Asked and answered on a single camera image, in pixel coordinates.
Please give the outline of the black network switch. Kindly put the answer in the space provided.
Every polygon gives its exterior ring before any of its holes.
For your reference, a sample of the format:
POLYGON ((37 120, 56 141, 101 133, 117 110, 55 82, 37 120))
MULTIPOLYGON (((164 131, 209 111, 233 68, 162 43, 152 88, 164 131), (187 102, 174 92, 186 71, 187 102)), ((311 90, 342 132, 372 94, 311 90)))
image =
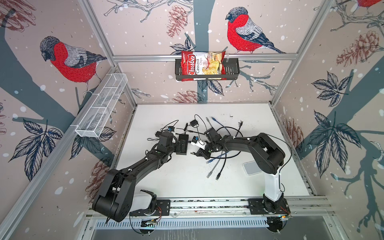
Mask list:
POLYGON ((180 134, 178 138, 178 143, 176 147, 177 155, 186 155, 188 150, 189 135, 180 134))

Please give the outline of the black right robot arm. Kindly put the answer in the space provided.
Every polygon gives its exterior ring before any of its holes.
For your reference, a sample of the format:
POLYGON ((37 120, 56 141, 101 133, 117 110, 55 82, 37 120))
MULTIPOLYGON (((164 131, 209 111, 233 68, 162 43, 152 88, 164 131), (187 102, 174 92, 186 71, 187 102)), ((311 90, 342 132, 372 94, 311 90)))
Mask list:
POLYGON ((205 135, 208 140, 193 155, 209 160, 212 158, 211 154, 216 152, 226 154, 231 151, 238 151, 251 154, 265 176, 264 209, 268 213, 277 212, 284 201, 280 172, 284 166, 286 154, 271 139, 272 136, 260 133, 252 137, 235 137, 231 135, 222 137, 213 128, 206 131, 205 135))

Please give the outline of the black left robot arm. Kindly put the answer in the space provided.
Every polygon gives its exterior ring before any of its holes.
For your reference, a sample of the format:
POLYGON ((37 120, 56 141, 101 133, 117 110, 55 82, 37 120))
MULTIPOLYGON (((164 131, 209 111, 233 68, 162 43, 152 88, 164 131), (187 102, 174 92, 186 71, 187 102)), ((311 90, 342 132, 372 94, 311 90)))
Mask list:
POLYGON ((159 142, 140 161, 121 170, 109 170, 94 198, 92 209, 116 222, 124 220, 133 210, 137 183, 169 162, 177 145, 178 140, 172 133, 161 133, 159 142))

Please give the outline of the small black plug adapter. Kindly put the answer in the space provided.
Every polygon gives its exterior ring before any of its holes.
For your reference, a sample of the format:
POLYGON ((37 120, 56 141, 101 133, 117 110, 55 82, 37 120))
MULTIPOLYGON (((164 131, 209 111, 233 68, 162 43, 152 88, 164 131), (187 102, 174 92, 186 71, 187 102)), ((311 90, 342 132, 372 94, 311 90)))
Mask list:
POLYGON ((185 127, 183 128, 183 131, 184 132, 189 132, 189 133, 199 133, 198 131, 193 131, 193 130, 189 130, 188 127, 192 127, 192 128, 196 128, 199 126, 199 123, 197 120, 192 120, 191 122, 189 123, 186 123, 185 127))

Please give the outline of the red cassava chips bag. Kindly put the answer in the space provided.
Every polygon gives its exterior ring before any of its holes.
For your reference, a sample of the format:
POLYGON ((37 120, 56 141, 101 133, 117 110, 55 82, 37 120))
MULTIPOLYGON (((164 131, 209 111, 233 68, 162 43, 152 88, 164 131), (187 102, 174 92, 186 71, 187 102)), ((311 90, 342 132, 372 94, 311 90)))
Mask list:
POLYGON ((194 78, 181 78, 182 82, 202 80, 196 76, 202 75, 225 75, 223 67, 224 52, 191 52, 182 51, 181 70, 182 76, 194 78))

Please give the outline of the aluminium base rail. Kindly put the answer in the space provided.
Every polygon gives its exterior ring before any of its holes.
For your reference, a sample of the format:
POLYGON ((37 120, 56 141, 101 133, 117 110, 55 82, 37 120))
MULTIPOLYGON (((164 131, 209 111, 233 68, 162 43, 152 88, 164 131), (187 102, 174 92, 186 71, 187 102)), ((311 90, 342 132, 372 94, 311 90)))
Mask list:
POLYGON ((138 233, 157 230, 210 228, 277 228, 280 231, 294 217, 330 217, 334 214, 327 198, 286 197, 274 214, 267 213, 260 198, 171 198, 158 201, 163 210, 152 216, 140 211, 121 222, 107 220, 89 211, 83 224, 86 233, 95 230, 133 230, 138 233))

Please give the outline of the black wall basket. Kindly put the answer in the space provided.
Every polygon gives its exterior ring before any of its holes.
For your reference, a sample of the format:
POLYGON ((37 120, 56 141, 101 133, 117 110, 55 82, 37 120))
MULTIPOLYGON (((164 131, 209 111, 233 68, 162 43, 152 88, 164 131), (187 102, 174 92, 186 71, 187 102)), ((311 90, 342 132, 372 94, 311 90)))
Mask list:
POLYGON ((175 76, 177 81, 204 81, 204 80, 237 80, 240 74, 239 60, 238 59, 225 59, 223 62, 223 71, 225 74, 219 75, 182 75, 182 61, 176 59, 175 62, 175 76))

